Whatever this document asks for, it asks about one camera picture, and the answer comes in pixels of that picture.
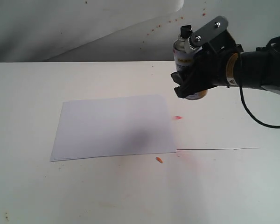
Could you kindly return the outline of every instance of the paint droplet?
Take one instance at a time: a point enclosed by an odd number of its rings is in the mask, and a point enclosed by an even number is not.
[[[173,119],[174,120],[180,120],[180,119],[182,119],[182,117],[181,116],[174,116]]]
[[[163,163],[163,160],[162,160],[160,157],[157,156],[155,159],[156,159],[159,163]]]

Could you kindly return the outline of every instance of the aerosol can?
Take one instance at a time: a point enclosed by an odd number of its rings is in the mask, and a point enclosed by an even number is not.
[[[176,70],[181,71],[182,69],[189,67],[194,62],[194,55],[201,50],[201,48],[192,50],[187,53],[185,50],[185,41],[191,36],[192,27],[191,25],[182,26],[181,33],[178,35],[178,39],[173,44],[173,54],[176,64]],[[207,90],[188,95],[186,99],[196,100],[201,99],[207,94]]]

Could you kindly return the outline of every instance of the white table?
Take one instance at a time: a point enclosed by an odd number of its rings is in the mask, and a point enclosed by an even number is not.
[[[280,130],[255,123],[235,88],[177,98],[174,70],[0,64],[0,224],[280,223]],[[244,93],[257,117],[280,125],[280,96]],[[49,162],[63,101],[144,94],[166,98],[183,117],[172,120],[177,148],[195,150],[160,154],[163,164],[153,154]]]

